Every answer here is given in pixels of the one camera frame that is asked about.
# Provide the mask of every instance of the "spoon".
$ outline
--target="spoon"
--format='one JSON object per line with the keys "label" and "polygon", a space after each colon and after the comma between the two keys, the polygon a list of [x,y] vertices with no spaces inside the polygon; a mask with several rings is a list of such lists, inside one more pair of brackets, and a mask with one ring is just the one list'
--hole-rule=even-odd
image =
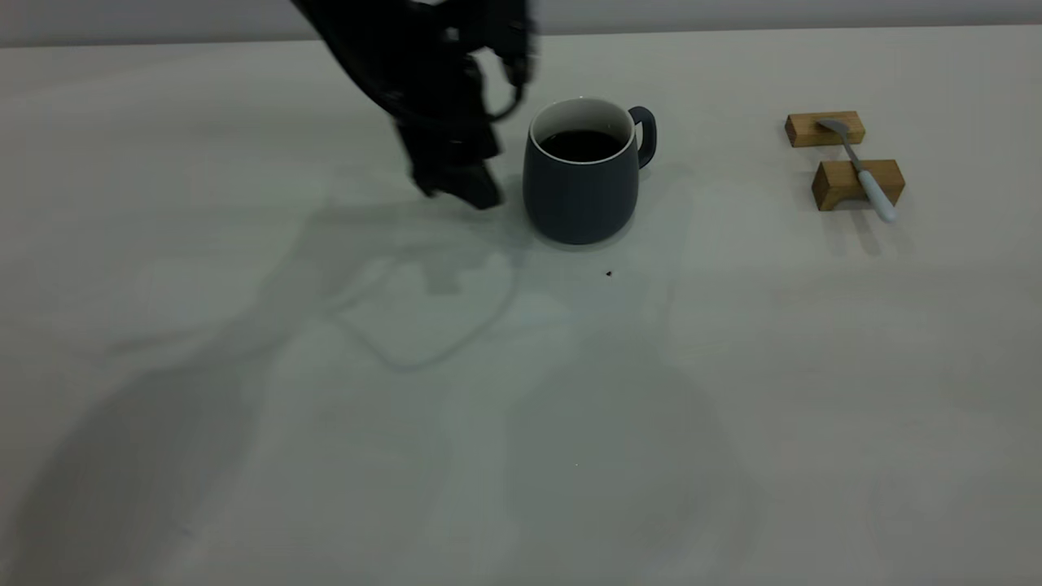
{"label": "spoon", "polygon": [[847,149],[847,154],[850,155],[850,162],[853,163],[853,168],[858,171],[858,180],[861,181],[861,187],[865,188],[865,193],[868,194],[868,200],[875,206],[875,213],[879,216],[879,219],[888,224],[896,220],[897,211],[894,210],[894,204],[890,202],[889,198],[887,198],[887,194],[883,193],[883,189],[879,187],[879,184],[876,182],[872,173],[865,170],[865,166],[861,164],[861,160],[858,158],[858,155],[853,153],[853,149],[850,147],[850,139],[847,138],[847,133],[850,132],[850,127],[839,120],[833,120],[830,118],[819,120],[818,124],[821,124],[825,128],[836,132],[843,139],[843,146]]}

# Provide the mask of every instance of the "white mug rim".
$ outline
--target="white mug rim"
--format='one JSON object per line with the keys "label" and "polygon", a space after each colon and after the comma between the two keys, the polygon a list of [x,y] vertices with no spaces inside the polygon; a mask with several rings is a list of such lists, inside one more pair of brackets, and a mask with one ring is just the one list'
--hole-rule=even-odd
{"label": "white mug rim", "polygon": [[[610,105],[610,106],[614,107],[615,109],[621,112],[624,115],[624,118],[626,119],[626,121],[629,124],[629,139],[626,141],[625,146],[623,146],[618,152],[616,152],[612,156],[609,156],[606,158],[601,158],[599,161],[587,161],[587,162],[582,162],[582,161],[568,161],[566,158],[561,158],[559,156],[553,156],[549,152],[546,152],[546,150],[543,149],[542,145],[539,144],[539,141],[536,140],[536,135],[535,135],[536,122],[538,122],[539,119],[540,119],[540,117],[542,117],[544,114],[546,114],[550,108],[560,106],[562,104],[570,103],[570,102],[600,102],[602,104]],[[548,157],[550,157],[550,158],[552,158],[552,160],[554,160],[554,161],[556,161],[559,163],[564,163],[566,165],[600,165],[601,163],[607,163],[609,161],[612,161],[613,158],[617,158],[619,155],[621,155],[622,153],[626,152],[626,150],[629,149],[629,145],[634,144],[634,140],[635,140],[636,137],[637,137],[637,124],[634,122],[634,118],[631,116],[629,116],[629,112],[626,108],[618,105],[617,103],[615,103],[613,101],[605,100],[604,98],[597,98],[597,97],[590,97],[590,96],[579,96],[577,98],[568,98],[566,100],[557,100],[557,101],[555,101],[553,103],[547,104],[547,105],[543,106],[543,108],[541,108],[538,114],[536,114],[536,116],[531,119],[531,124],[528,125],[528,140],[531,141],[531,144],[536,145],[536,148],[538,148],[539,151],[541,153],[543,153],[544,155],[546,155],[546,156],[548,156]]]}

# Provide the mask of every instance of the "mug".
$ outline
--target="mug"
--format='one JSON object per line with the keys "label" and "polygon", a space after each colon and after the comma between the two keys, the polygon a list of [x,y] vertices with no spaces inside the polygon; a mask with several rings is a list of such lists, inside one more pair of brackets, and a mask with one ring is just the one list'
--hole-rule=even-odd
{"label": "mug", "polygon": [[[640,147],[637,124],[644,125]],[[654,116],[645,107],[627,112],[576,98],[543,108],[528,127],[524,156],[531,223],[565,244],[592,244],[622,229],[637,206],[638,171],[654,156],[656,138]]]}

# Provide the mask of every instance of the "white wall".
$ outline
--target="white wall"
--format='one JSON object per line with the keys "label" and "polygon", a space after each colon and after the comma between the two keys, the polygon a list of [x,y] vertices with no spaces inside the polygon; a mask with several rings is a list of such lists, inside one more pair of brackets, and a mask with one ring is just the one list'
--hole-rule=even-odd
{"label": "white wall", "polygon": [[[1042,22],[1042,0],[537,2],[545,32]],[[0,2],[0,46],[299,39],[308,34],[290,0]]]}

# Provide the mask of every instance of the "table surface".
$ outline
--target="table surface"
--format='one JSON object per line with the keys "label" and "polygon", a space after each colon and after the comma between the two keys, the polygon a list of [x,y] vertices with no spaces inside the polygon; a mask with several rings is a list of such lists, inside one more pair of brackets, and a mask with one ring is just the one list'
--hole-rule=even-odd
{"label": "table surface", "polygon": [[[317,43],[0,51],[8,584],[1038,583],[1042,27],[540,52],[477,213]],[[518,197],[576,95],[660,126],[579,250]],[[894,225],[814,205],[841,109]]]}

